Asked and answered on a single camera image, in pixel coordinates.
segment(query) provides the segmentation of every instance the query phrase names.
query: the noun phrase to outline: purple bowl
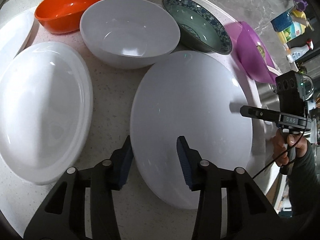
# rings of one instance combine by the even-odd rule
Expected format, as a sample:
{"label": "purple bowl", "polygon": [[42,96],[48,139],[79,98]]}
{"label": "purple bowl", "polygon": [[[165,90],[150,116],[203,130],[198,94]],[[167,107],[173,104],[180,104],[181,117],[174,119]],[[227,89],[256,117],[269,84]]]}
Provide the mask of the purple bowl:
{"label": "purple bowl", "polygon": [[[239,60],[247,72],[247,75],[260,83],[276,84],[276,76],[268,70],[268,66],[275,68],[270,54],[268,53],[259,36],[246,22],[241,22],[242,31],[238,37],[236,51]],[[257,46],[263,47],[266,55],[266,62],[263,60]]]}

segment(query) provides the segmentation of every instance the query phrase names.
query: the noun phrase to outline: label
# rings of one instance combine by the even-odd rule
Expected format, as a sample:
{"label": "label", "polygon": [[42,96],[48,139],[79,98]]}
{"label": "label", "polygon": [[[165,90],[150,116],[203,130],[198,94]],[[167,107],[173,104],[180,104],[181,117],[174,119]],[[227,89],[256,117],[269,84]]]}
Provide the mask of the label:
{"label": "label", "polygon": [[298,37],[302,34],[301,24],[297,22],[293,22],[288,28],[283,30],[283,34],[288,41]]}
{"label": "label", "polygon": [[283,121],[287,122],[287,123],[298,124],[299,119],[284,115],[283,116]]}
{"label": "label", "polygon": [[293,60],[297,60],[301,57],[301,53],[300,52],[294,52],[291,54]]}

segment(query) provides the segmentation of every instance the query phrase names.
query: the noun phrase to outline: finger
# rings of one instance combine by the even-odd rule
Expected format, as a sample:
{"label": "finger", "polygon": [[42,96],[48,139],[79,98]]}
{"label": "finger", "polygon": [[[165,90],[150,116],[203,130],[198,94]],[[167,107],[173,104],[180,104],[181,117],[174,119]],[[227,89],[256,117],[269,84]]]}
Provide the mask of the finger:
{"label": "finger", "polygon": [[273,146],[279,145],[280,147],[284,147],[284,138],[280,133],[280,129],[277,130],[276,136],[272,138]]}
{"label": "finger", "polygon": [[285,158],[279,158],[275,161],[275,163],[278,165],[278,167],[281,167],[282,165],[287,165],[289,163],[289,158],[285,157]]}
{"label": "finger", "polygon": [[[280,147],[279,145],[276,145],[274,147],[274,153],[272,155],[272,158],[275,160],[281,153],[283,153],[286,150],[285,147]],[[281,157],[279,157],[277,160],[275,160],[276,164],[281,167],[282,165],[286,165],[289,162],[289,159],[287,157],[288,153],[285,152]]]}
{"label": "finger", "polygon": [[[273,148],[273,155],[272,157],[275,159],[276,157],[278,157],[281,153],[283,153],[284,151],[286,151],[286,148],[285,147],[280,147],[279,145],[275,145],[274,148]],[[282,155],[282,157],[286,157],[287,156],[287,152],[284,153]]]}
{"label": "finger", "polygon": [[[288,135],[288,137],[287,137],[288,145],[289,146],[294,145],[299,140],[300,137],[301,137],[301,134]],[[304,136],[302,136],[302,138],[300,139],[300,141],[297,143],[297,145],[295,147],[296,147],[297,157],[303,157],[308,150],[307,139]]]}

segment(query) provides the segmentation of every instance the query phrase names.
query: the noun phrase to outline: metal screw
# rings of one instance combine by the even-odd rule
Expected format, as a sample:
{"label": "metal screw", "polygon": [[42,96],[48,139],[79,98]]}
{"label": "metal screw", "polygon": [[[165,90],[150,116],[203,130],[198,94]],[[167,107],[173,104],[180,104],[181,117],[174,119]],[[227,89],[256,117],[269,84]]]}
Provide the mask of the metal screw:
{"label": "metal screw", "polygon": [[236,168],[236,172],[239,174],[244,174],[244,168],[238,167]]}
{"label": "metal screw", "polygon": [[109,159],[104,160],[104,161],[102,162],[102,165],[103,165],[103,166],[110,166],[111,164],[112,164],[112,161],[109,160]]}
{"label": "metal screw", "polygon": [[67,173],[68,173],[68,174],[75,173],[75,171],[76,171],[76,168],[75,168],[75,167],[70,167],[70,168],[67,169]]}
{"label": "metal screw", "polygon": [[206,167],[209,166],[209,162],[207,160],[201,160],[200,165]]}

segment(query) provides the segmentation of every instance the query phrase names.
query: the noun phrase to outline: orange bowl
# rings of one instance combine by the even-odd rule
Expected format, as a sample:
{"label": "orange bowl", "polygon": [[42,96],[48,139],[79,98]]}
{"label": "orange bowl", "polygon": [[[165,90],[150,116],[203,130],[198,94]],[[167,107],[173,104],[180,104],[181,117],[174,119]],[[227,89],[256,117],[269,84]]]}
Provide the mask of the orange bowl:
{"label": "orange bowl", "polygon": [[35,17],[51,33],[73,32],[79,30],[84,11],[98,1],[43,0],[35,11]]}

